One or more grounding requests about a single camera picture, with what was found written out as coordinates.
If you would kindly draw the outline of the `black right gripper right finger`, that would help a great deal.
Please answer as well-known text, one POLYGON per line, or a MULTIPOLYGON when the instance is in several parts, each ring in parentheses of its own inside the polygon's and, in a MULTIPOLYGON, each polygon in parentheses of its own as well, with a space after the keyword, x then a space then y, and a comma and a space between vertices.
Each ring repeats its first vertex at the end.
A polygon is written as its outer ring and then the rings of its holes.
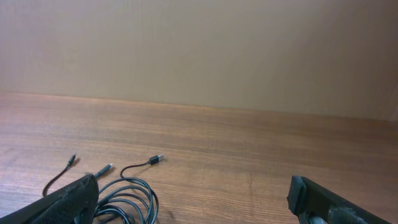
POLYGON ((300 224, 389 224, 303 176, 292 176, 287 201, 300 224))

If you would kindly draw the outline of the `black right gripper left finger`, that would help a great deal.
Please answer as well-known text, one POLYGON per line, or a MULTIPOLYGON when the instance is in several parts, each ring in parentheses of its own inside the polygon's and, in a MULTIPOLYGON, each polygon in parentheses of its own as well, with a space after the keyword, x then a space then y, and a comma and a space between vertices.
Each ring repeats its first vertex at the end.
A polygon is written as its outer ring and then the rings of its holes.
POLYGON ((88 174, 1 218, 1 224, 91 224, 99 199, 98 183, 88 174))

